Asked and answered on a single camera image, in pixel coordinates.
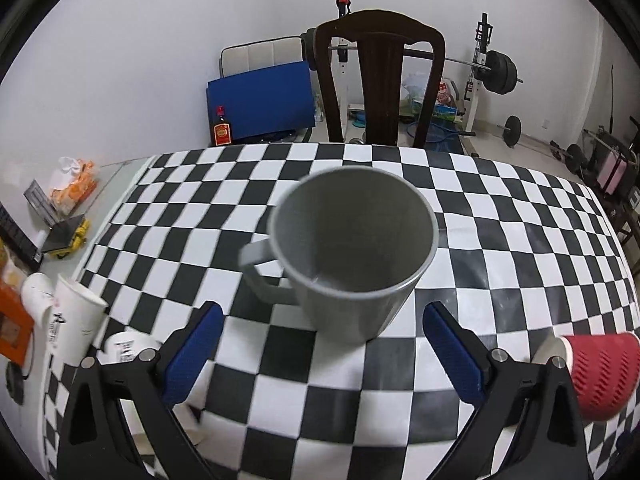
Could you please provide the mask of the grey ceramic mug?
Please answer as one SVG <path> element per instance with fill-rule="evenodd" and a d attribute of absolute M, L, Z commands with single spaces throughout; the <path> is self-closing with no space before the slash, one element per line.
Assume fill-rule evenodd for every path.
<path fill-rule="evenodd" d="M 384 332 L 439 241 L 427 198 L 396 174 L 367 166 L 300 180 L 273 208 L 267 234 L 239 252 L 254 294 L 301 307 L 319 333 L 341 344 Z"/>

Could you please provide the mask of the white paper cup tipped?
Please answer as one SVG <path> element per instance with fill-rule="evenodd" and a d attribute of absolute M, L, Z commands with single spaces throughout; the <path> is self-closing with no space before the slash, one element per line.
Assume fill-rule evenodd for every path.
<path fill-rule="evenodd" d="M 103 356 L 99 357 L 101 364 L 118 364 L 134 360 L 145 349 L 157 350 L 160 342 L 151 335 L 126 330 L 109 336 L 104 342 Z"/>

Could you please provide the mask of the red ribbed paper cup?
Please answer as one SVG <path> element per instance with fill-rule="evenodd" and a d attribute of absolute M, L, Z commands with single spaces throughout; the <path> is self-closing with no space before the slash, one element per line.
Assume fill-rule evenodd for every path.
<path fill-rule="evenodd" d="M 639 338 L 633 333 L 550 336 L 532 357 L 566 364 L 582 418 L 606 422 L 628 403 L 639 383 Z"/>

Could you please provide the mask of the white paper cup upright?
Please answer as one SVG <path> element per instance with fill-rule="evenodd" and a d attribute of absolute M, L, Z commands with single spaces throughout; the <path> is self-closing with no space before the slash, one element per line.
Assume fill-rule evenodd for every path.
<path fill-rule="evenodd" d="M 78 366 L 104 319 L 107 302 L 60 274 L 47 328 L 48 350 L 63 363 Z"/>

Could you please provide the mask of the white paper cup lying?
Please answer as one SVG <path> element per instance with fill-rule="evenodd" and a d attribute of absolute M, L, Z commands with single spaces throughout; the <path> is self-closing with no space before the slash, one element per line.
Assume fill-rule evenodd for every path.
<path fill-rule="evenodd" d="M 21 302 L 35 324 L 44 330 L 55 306 L 54 287 L 46 274 L 33 273 L 24 279 Z"/>

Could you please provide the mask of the black round puck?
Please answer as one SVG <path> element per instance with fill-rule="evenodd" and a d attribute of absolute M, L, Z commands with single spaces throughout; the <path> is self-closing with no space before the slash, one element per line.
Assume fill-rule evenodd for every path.
<path fill-rule="evenodd" d="M 14 362 L 6 366 L 6 390 L 17 405 L 24 403 L 24 377 L 21 367 Z"/>

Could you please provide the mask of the orange cardboard box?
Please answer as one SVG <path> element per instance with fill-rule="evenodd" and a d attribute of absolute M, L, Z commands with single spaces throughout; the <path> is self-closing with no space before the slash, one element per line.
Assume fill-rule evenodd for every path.
<path fill-rule="evenodd" d="M 34 320 L 24 309 L 20 296 L 9 285 L 0 286 L 0 352 L 18 366 L 23 366 Z"/>

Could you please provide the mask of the black smartphone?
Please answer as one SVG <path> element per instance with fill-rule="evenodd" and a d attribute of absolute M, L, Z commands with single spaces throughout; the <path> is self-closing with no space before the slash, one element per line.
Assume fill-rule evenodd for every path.
<path fill-rule="evenodd" d="M 76 250 L 86 237 L 88 222 L 83 214 L 58 222 L 49 231 L 41 251 L 50 255 L 66 255 Z"/>

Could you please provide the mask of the silver grey box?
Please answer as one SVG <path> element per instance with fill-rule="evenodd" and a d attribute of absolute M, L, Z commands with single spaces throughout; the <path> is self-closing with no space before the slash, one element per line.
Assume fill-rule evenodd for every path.
<path fill-rule="evenodd" d="M 52 228 L 52 226 L 55 226 L 58 222 L 63 221 L 63 217 L 36 180 L 30 182 L 23 196 L 25 200 L 27 200 L 27 203 L 29 203 L 29 206 L 32 207 L 37 216 L 48 228 Z"/>

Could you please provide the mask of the liquor bottle red label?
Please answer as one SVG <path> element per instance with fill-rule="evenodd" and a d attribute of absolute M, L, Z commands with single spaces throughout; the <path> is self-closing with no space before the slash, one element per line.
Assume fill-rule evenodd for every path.
<path fill-rule="evenodd" d="M 216 107 L 216 117 L 212 127 L 213 146 L 224 146 L 232 143 L 231 124 L 226 118 L 223 105 Z"/>

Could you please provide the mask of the pink black exercise machine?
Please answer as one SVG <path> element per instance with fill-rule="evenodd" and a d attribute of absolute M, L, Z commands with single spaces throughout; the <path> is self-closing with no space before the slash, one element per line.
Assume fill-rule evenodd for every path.
<path fill-rule="evenodd" d="M 592 142 L 584 172 L 587 184 L 619 202 L 626 200 L 639 177 L 639 122 L 632 116 L 629 120 L 637 129 L 629 143 L 617 140 L 603 129 L 582 130 Z"/>

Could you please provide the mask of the small dumbbell on floor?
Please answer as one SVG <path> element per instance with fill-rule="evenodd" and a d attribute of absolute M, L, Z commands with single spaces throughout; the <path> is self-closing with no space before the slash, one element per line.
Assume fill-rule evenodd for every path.
<path fill-rule="evenodd" d="M 518 141 L 521 139 L 522 123 L 518 116 L 511 115 L 508 117 L 503 125 L 502 138 L 503 142 L 509 148 L 514 148 Z"/>

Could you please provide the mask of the white folding chair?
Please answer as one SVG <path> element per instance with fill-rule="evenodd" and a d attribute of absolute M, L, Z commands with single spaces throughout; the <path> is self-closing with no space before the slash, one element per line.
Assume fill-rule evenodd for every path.
<path fill-rule="evenodd" d="M 299 36 L 237 44 L 221 50 L 219 75 L 228 77 L 252 70 L 300 62 L 303 59 L 303 44 Z"/>

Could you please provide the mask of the white squat rack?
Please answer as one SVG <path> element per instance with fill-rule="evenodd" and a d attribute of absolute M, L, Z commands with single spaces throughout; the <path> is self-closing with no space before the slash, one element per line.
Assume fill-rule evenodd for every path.
<path fill-rule="evenodd" d="M 349 15 L 350 5 L 352 2 L 350 0 L 336 0 L 336 6 L 338 10 L 338 18 L 344 18 L 344 16 Z M 442 115 L 443 118 L 451 118 L 453 122 L 460 119 L 462 122 L 460 124 L 463 126 L 463 130 L 459 131 L 459 136 L 464 134 L 465 136 L 475 136 L 475 132 L 473 130 L 473 124 L 476 117 L 478 103 L 480 102 L 480 86 L 484 86 L 484 88 L 492 93 L 497 94 L 506 94 L 509 93 L 506 90 L 513 90 L 515 84 L 518 82 L 516 76 L 518 76 L 518 70 L 516 69 L 512 60 L 503 53 L 489 50 L 489 45 L 491 42 L 492 30 L 494 28 L 488 22 L 488 14 L 483 12 L 482 18 L 477 23 L 475 29 L 475 47 L 473 52 L 473 58 L 471 62 L 466 62 L 463 60 L 457 60 L 456 58 L 445 58 L 446 62 L 456 63 L 460 65 L 468 66 L 471 69 L 470 76 L 466 81 L 466 85 L 464 88 L 464 93 L 462 98 L 460 96 L 455 95 L 457 99 L 456 107 L 457 107 L 457 119 L 452 119 L 452 115 Z M 346 70 L 346 64 L 348 62 L 348 52 L 356 51 L 356 44 L 348 44 L 345 39 L 340 38 L 337 40 L 337 45 L 334 46 L 332 44 L 331 49 L 336 52 L 338 64 L 341 67 L 341 77 L 344 79 L 344 74 Z M 431 61 L 433 65 L 433 53 L 428 51 L 423 51 L 419 49 L 413 48 L 405 48 L 404 50 L 405 58 L 420 58 L 421 60 Z M 346 84 L 346 79 L 340 82 L 340 107 L 341 112 L 346 112 L 346 104 L 343 103 L 344 99 L 346 99 L 346 92 L 348 84 Z M 456 86 L 452 80 L 449 81 L 450 85 L 450 94 L 454 98 L 454 91 L 456 90 Z"/>

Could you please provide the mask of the dark wooden chair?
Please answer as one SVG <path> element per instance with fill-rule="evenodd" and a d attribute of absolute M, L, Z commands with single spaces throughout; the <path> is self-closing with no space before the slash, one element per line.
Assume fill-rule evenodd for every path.
<path fill-rule="evenodd" d="M 342 122 L 333 73 L 332 40 L 357 46 L 366 113 L 367 144 L 395 146 L 398 139 L 400 87 L 405 47 L 426 42 L 432 48 L 432 67 L 423 97 L 415 148 L 424 148 L 444 71 L 446 44 L 442 33 L 405 14 L 362 10 L 325 22 L 314 32 L 314 60 L 329 140 L 342 143 Z"/>

